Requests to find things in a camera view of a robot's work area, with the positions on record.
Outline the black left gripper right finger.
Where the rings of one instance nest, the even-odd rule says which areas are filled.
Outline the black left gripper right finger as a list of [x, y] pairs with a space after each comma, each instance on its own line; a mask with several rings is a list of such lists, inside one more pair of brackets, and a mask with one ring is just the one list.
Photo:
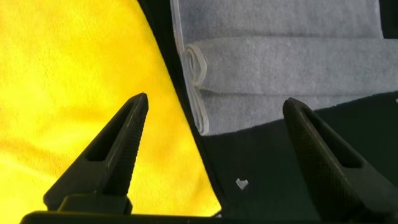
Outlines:
[[303, 102], [285, 100], [283, 115], [323, 221], [397, 223], [397, 187]]

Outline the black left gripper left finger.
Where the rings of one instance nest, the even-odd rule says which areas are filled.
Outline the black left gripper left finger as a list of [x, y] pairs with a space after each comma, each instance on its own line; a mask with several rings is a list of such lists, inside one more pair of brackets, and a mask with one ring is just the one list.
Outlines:
[[128, 99], [45, 193], [47, 209], [130, 214], [127, 193], [148, 110], [145, 93]]

